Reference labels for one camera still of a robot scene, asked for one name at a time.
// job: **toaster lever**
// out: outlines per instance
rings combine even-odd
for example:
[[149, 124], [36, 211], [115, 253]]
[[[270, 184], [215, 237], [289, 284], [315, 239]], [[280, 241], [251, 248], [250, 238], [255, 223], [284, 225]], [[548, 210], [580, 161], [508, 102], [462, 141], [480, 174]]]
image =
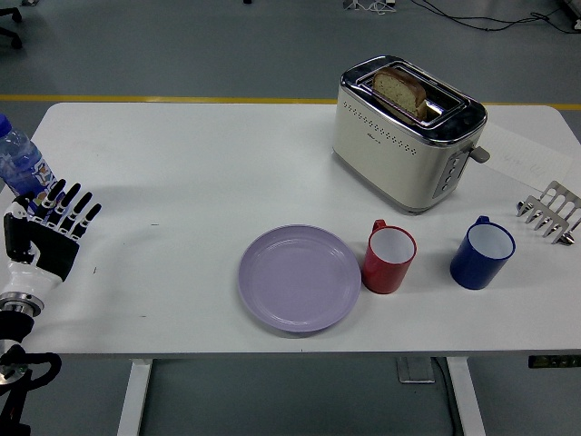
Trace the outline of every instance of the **toaster lever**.
[[486, 162], [488, 159], [490, 159], [490, 153], [487, 152], [482, 147], [476, 147], [476, 148], [473, 148], [472, 151], [470, 152], [470, 157], [472, 159], [474, 159], [476, 162], [478, 162], [479, 164], [482, 164], [482, 163]]

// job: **plastic bottle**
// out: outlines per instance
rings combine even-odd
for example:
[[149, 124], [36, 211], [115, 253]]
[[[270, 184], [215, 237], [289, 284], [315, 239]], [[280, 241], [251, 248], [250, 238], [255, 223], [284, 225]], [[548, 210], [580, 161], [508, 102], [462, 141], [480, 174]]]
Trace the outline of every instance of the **plastic bottle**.
[[34, 193], [33, 213], [57, 181], [40, 150], [0, 114], [0, 177], [15, 195]]

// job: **cream toaster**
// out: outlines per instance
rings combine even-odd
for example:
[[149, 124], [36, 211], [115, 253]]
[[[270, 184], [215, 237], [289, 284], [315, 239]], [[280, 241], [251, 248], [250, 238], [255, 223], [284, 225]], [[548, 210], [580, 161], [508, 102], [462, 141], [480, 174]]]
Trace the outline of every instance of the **cream toaster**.
[[[374, 74], [390, 66], [426, 90], [428, 115], [419, 120], [373, 90]], [[409, 213], [421, 213], [456, 189], [487, 121], [484, 106], [394, 56], [358, 64], [340, 79], [333, 150], [347, 165]]]

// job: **plate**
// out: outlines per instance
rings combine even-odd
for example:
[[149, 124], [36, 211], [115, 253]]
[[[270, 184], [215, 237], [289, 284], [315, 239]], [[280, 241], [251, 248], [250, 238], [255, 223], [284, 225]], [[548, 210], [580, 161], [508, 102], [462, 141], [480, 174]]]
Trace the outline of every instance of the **plate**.
[[238, 288], [248, 309], [285, 332], [315, 332], [347, 315], [359, 297], [355, 255], [337, 236], [308, 225], [266, 232], [241, 259]]

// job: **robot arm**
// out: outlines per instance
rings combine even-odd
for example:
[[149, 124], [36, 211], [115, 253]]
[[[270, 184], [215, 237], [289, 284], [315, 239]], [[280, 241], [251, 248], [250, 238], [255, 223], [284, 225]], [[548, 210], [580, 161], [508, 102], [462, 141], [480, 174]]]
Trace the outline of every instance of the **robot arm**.
[[[101, 210], [96, 204], [81, 218], [91, 193], [73, 207], [81, 185], [75, 184], [67, 193], [64, 186], [64, 180], [56, 183], [33, 216], [27, 213], [32, 195], [16, 197], [4, 215], [10, 282], [0, 293], [0, 395], [12, 385], [26, 383], [25, 391], [43, 386], [60, 369], [56, 354], [26, 353], [21, 343], [32, 331], [33, 318], [44, 309], [51, 290], [66, 280], [79, 251], [78, 241]], [[31, 380], [28, 365], [40, 362], [50, 362], [51, 369]], [[3, 413], [0, 430], [5, 422]]]

